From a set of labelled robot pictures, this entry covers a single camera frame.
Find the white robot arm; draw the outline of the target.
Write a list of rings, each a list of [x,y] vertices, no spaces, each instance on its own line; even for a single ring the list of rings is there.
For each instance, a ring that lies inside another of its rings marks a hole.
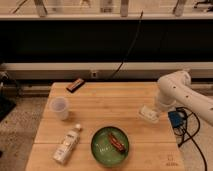
[[[179,102],[213,126],[213,99],[192,90],[190,85],[191,77],[183,70],[161,76],[157,81],[156,107],[168,111]]]

